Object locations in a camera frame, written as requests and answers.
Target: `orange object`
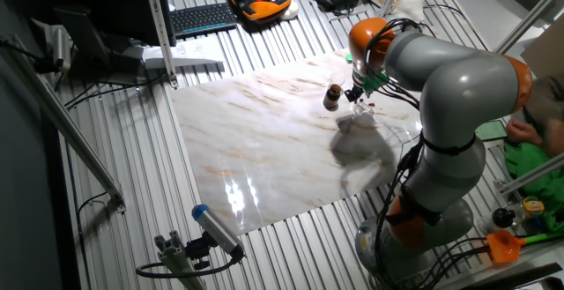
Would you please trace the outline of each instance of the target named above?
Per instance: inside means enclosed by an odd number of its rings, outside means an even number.
[[[273,4],[267,1],[255,1],[254,3],[250,4],[249,7],[255,11],[255,13],[249,15],[245,11],[243,14],[245,17],[251,20],[258,20],[258,19],[265,19],[270,18],[286,9],[292,0],[287,0],[283,4]]]
[[[517,95],[517,102],[515,104],[515,108],[513,108],[513,112],[515,113],[517,110],[521,109],[525,102],[529,99],[532,92],[532,74],[529,67],[519,61],[514,59],[511,56],[505,56],[511,62],[511,65],[515,68],[515,72],[517,74],[517,79],[519,80],[519,91]]]
[[[388,215],[397,215],[406,210],[402,209],[399,198],[403,193],[397,194],[390,204]],[[397,242],[408,249],[425,249],[425,221],[416,214],[412,219],[398,225],[389,225],[390,233]]]
[[[496,263],[510,263],[519,258],[521,247],[527,242],[523,238],[516,238],[510,232],[501,230],[489,234],[487,243],[492,251],[493,260]]]
[[[356,69],[364,72],[364,48],[367,46],[370,39],[378,34],[386,25],[388,21],[382,18],[364,19],[354,25],[349,33],[349,49],[351,50],[352,62],[355,64]],[[392,30],[385,32],[380,41],[370,52],[370,59],[368,63],[375,69],[384,64],[384,57],[390,43],[396,35]]]

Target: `black keyboard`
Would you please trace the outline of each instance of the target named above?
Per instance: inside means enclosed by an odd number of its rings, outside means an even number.
[[[171,11],[174,35],[192,36],[227,30],[237,25],[229,4],[208,4]]]

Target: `marble surface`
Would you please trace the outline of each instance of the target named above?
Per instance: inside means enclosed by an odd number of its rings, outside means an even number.
[[[419,112],[352,86],[346,51],[172,92],[200,197],[239,234],[389,182]]]

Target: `bottle cap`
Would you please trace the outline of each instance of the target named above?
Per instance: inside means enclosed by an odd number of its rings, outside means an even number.
[[[500,228],[507,228],[513,225],[513,219],[515,218],[515,211],[508,211],[504,208],[499,208],[492,213],[493,223]]]
[[[526,197],[523,200],[523,208],[534,217],[542,215],[545,211],[545,205],[536,197]]]

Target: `green tool handle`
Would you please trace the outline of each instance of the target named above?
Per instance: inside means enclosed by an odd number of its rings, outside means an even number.
[[[532,244],[534,242],[543,242],[550,240],[552,238],[564,236],[564,232],[548,233],[548,234],[538,234],[531,237],[525,237],[525,244]]]

